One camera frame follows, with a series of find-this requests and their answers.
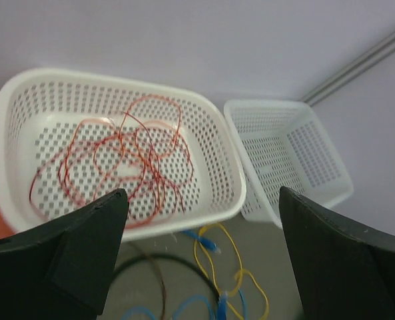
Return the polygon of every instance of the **white wall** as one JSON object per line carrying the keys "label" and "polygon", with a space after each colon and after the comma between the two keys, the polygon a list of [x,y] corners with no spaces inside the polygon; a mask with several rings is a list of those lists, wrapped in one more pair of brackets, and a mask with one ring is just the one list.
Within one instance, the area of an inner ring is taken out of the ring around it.
{"label": "white wall", "polygon": [[299,99],[395,30],[395,0],[0,0],[0,88],[57,66]]}
{"label": "white wall", "polygon": [[395,235],[395,53],[314,110],[354,182],[336,210]]}

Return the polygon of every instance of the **perforated basket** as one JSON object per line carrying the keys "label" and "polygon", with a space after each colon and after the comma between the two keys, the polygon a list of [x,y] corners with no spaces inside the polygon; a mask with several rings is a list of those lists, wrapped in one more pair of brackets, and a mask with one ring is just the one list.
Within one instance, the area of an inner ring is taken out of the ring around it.
{"label": "perforated basket", "polygon": [[[32,190],[33,202],[45,216],[39,216],[29,202],[29,192],[37,168],[69,144],[82,120],[98,118],[119,127],[121,111],[142,96],[163,96],[180,105],[180,133],[189,146],[194,165],[192,181],[181,190],[183,210],[173,211],[174,191],[166,190],[166,208],[148,225],[127,229],[123,240],[150,237],[188,229],[234,216],[242,207],[246,184],[238,154],[233,147],[224,118],[204,97],[191,91],[138,81],[78,73],[58,69],[34,69],[9,80],[0,91],[0,210],[16,231],[24,231],[71,212],[76,208],[66,197],[57,179],[58,166],[45,168]],[[175,125],[177,114],[168,103],[147,99],[136,105],[134,116],[142,122],[164,121]],[[123,130],[137,127],[127,121]],[[100,139],[108,127],[88,123],[78,132],[79,139]],[[98,165],[108,169],[118,155],[113,148],[101,147]],[[191,173],[181,155],[172,154],[160,163],[163,175],[183,181]],[[83,197],[98,188],[101,178],[95,174],[92,159],[81,159],[71,169],[71,177]],[[128,175],[131,168],[120,165],[113,175]],[[116,186],[107,181],[102,195]],[[120,187],[131,192],[125,181]],[[137,221],[146,219],[155,205],[151,193],[131,201],[130,214]]]}
{"label": "perforated basket", "polygon": [[305,103],[234,100],[226,103],[224,114],[246,175],[246,219],[282,227],[282,186],[328,208],[353,193],[339,154]]}

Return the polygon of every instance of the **red wire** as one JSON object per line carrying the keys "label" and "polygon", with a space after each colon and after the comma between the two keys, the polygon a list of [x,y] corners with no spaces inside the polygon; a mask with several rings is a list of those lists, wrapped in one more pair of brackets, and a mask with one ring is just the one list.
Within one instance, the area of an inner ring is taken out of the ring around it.
{"label": "red wire", "polygon": [[[158,99],[175,107],[178,112],[178,122],[175,125],[176,128],[159,120],[151,120],[143,123],[131,114],[132,110],[139,103],[149,99]],[[181,205],[183,213],[185,212],[183,196],[181,195],[181,187],[186,186],[193,180],[195,170],[193,163],[191,162],[189,146],[180,134],[182,117],[181,106],[160,95],[145,95],[134,100],[127,110],[122,111],[121,113],[123,114],[123,119],[118,129],[111,123],[101,119],[90,118],[82,120],[77,125],[69,145],[60,150],[54,157],[47,160],[40,168],[38,168],[31,182],[29,202],[40,218],[44,220],[47,219],[33,203],[33,188],[37,178],[41,177],[42,171],[50,165],[54,165],[60,158],[61,160],[57,170],[58,182],[65,197],[68,198],[76,207],[82,207],[89,202],[94,201],[99,195],[101,195],[101,189],[107,181],[116,181],[116,188],[120,187],[123,183],[136,181],[137,186],[129,193],[128,196],[129,203],[132,204],[135,199],[149,197],[149,195],[153,196],[153,212],[141,221],[137,221],[137,217],[135,215],[130,215],[134,222],[131,223],[131,220],[129,219],[125,229],[132,229],[148,225],[149,223],[161,223],[170,219],[177,211],[178,202]],[[128,118],[137,122],[139,126],[135,130],[123,133],[123,126]],[[88,123],[107,126],[113,131],[113,134],[98,141],[77,141],[77,135],[79,134],[80,129]],[[155,133],[157,136],[162,136],[162,139],[156,139],[156,141],[153,141],[151,133]],[[97,162],[97,155],[102,147],[105,147],[106,151],[110,149],[113,150],[119,156],[117,158],[117,162],[107,171],[104,171]],[[174,155],[178,156],[178,152],[179,155],[185,156],[185,165],[191,168],[191,173],[186,179],[184,179],[184,181],[175,183],[161,173],[161,161],[169,159],[169,157]],[[71,167],[79,164],[85,157],[92,157],[93,166],[101,177],[97,188],[94,190],[92,199],[88,200],[81,195],[79,188],[75,186],[70,178]],[[139,174],[127,176],[114,175],[114,172],[123,162],[127,163],[130,168],[137,168],[140,171]],[[171,189],[175,195],[173,209],[165,218],[153,221],[155,217],[160,216],[161,212],[165,209],[168,189]]]}

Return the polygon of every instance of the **yellow string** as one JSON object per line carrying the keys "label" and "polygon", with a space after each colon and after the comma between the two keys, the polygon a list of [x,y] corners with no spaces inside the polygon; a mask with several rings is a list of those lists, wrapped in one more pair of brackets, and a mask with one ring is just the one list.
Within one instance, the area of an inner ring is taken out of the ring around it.
{"label": "yellow string", "polygon": [[[267,298],[265,292],[261,289],[259,284],[256,282],[256,280],[255,280],[254,276],[252,275],[252,273],[249,270],[243,269],[242,259],[240,257],[240,253],[238,252],[237,246],[234,243],[234,240],[232,239],[230,233],[228,233],[228,231],[225,229],[225,227],[223,225],[221,225],[220,223],[215,223],[213,225],[205,225],[205,226],[201,227],[198,230],[198,235],[200,237],[202,237],[209,229],[212,229],[212,228],[215,228],[215,227],[218,227],[219,229],[221,229],[224,232],[224,234],[228,237],[228,240],[230,240],[231,245],[234,248],[234,251],[236,253],[237,260],[238,260],[238,265],[239,265],[239,270],[237,271],[236,275],[234,276],[234,279],[237,281],[237,284],[236,284],[236,286],[234,287],[233,290],[227,291],[227,292],[226,291],[222,291],[218,287],[218,285],[216,284],[215,267],[214,267],[212,258],[210,257],[209,252],[202,246],[202,244],[199,243],[197,240],[195,240],[195,243],[194,243],[194,256],[195,256],[195,260],[196,260],[196,263],[197,263],[198,267],[206,275],[206,277],[208,279],[210,279],[209,274],[206,272],[206,270],[204,269],[204,267],[202,266],[202,264],[200,263],[200,261],[198,260],[198,257],[197,257],[197,245],[200,245],[200,248],[202,249],[204,255],[206,255],[206,257],[209,260],[210,268],[212,269],[212,280],[213,280],[213,283],[214,283],[216,289],[218,290],[218,292],[220,294],[226,293],[229,297],[233,297],[233,296],[235,296],[238,293],[238,290],[240,289],[240,287],[242,285],[243,275],[244,274],[249,275],[250,278],[252,279],[253,283],[255,284],[255,287],[262,293],[262,296],[265,298],[266,309],[265,309],[264,315],[262,315],[262,317],[260,318],[260,320],[265,320],[268,317],[268,308],[269,308],[269,306],[268,306],[268,298]],[[238,317],[240,320],[244,320],[242,315],[232,306],[231,303],[227,302],[227,304],[228,304],[228,307],[230,308],[230,310],[236,315],[236,317]]]}

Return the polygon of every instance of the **white basket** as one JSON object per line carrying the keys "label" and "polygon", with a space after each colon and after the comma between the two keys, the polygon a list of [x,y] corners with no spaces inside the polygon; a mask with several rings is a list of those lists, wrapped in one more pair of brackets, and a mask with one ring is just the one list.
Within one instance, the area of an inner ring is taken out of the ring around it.
{"label": "white basket", "polygon": [[280,228],[280,187],[330,208],[353,193],[351,179],[314,111],[292,101],[228,101],[226,121],[242,159],[243,216]]}
{"label": "white basket", "polygon": [[[144,95],[163,96],[181,106],[181,135],[189,145],[195,172],[193,180],[181,190],[185,212],[178,210],[166,220],[164,210],[151,224],[125,230],[123,241],[214,223],[237,214],[246,195],[244,173],[226,123],[210,101],[191,91],[161,85],[58,69],[34,69],[15,76],[0,91],[0,210],[6,222],[15,231],[42,223],[42,217],[29,202],[29,188],[37,168],[65,148],[80,121],[97,117],[119,126],[123,118],[119,111]],[[158,119],[173,124],[173,117],[177,117],[171,106],[160,101],[143,101],[136,110],[134,116],[141,121]],[[123,129],[128,126],[138,125],[125,123]],[[84,139],[97,138],[104,136],[105,127],[89,124],[83,131],[79,135],[83,134]],[[113,151],[103,152],[101,165],[108,165]],[[187,174],[175,155],[169,161],[161,164],[166,174],[179,177]],[[79,166],[73,179],[78,182],[81,194],[87,196],[98,181],[91,173],[91,164],[84,162]],[[127,175],[128,170],[128,166],[119,167],[116,174]],[[75,209],[57,186],[56,166],[46,168],[38,183],[33,188],[33,201],[46,219]],[[121,187],[128,191],[126,183]],[[114,185],[104,186],[103,193],[111,189]],[[167,199],[174,201],[173,191],[169,192]],[[147,194],[131,203],[131,213],[138,220],[152,212],[149,197]]]}

